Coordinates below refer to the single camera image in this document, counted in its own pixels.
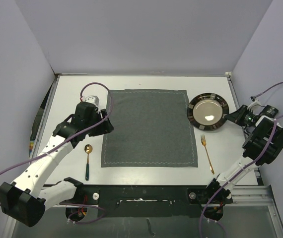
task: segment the gold spoon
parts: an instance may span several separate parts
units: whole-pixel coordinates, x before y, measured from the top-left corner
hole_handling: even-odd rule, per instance
[[[88,180],[89,180],[89,171],[90,171],[88,156],[89,156],[89,154],[93,151],[93,147],[92,147],[91,145],[86,145],[86,146],[84,147],[84,151],[85,151],[86,154],[87,154],[85,180],[88,181]]]

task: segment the screw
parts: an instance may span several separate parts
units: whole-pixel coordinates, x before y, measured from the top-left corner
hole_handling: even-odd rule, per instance
[[[97,200],[100,197],[100,194],[98,194],[97,192],[93,193],[93,199]]]
[[[194,192],[189,193],[190,199],[194,200],[196,199],[196,194]]]

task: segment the black plate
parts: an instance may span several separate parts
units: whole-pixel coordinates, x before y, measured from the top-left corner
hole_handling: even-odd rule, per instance
[[[188,105],[187,116],[190,123],[205,131],[220,128],[229,114],[226,100],[215,93],[202,93],[196,96]]]

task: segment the gray cloth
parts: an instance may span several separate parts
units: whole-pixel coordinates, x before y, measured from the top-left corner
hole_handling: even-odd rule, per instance
[[[198,167],[185,90],[111,90],[110,121],[102,167]]]

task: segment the placemat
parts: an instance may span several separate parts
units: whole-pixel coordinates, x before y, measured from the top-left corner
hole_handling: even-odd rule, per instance
[[[103,138],[102,167],[198,167],[186,90],[111,90],[114,131]]]

